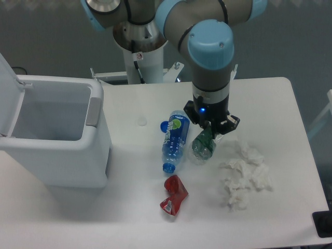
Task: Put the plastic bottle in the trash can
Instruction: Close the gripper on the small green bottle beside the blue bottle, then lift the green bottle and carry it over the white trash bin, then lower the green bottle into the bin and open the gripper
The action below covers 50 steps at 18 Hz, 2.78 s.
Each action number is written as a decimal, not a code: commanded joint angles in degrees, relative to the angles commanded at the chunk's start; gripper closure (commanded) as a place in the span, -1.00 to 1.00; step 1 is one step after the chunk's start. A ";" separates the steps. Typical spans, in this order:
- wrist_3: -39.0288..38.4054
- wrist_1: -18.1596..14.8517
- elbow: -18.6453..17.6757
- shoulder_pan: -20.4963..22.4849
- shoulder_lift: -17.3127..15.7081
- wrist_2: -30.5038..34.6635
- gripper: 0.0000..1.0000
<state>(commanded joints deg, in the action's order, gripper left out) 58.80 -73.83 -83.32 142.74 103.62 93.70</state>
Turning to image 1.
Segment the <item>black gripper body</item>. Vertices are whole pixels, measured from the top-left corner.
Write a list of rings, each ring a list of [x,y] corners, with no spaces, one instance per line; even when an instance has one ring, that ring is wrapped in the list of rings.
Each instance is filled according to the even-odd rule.
[[[205,91],[192,85],[193,100],[188,101],[184,107],[184,112],[190,121],[198,125],[200,120],[208,120],[216,124],[218,134],[225,135],[234,131],[240,119],[228,110],[230,84],[226,84],[217,91]]]

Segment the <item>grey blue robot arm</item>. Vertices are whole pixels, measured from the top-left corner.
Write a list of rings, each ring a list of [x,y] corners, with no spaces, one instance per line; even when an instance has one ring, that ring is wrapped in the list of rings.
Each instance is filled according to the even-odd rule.
[[[96,29],[113,28],[131,84],[161,82],[163,47],[173,45],[192,70],[192,123],[212,135],[234,131],[228,110],[234,44],[231,27],[262,14],[267,1],[82,1]]]

